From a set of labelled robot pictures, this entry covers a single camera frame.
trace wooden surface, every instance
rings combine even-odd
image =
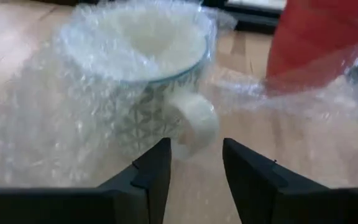
[[[0,84],[19,71],[71,10],[39,2],[0,1]],[[271,40],[261,34],[225,35],[218,42],[218,70],[263,78]],[[327,186],[358,186],[358,122],[327,121],[267,108],[225,111],[214,146],[191,159],[174,161],[165,223],[240,223],[224,175],[223,137]],[[109,174],[108,168],[101,169]]]

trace red object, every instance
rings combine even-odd
[[[287,0],[270,49],[267,78],[281,80],[285,92],[324,86],[340,73],[318,71],[335,63],[323,61],[315,68],[308,64],[327,55],[339,61],[344,57],[340,50],[357,43],[358,0]],[[281,87],[277,82],[270,85]]]

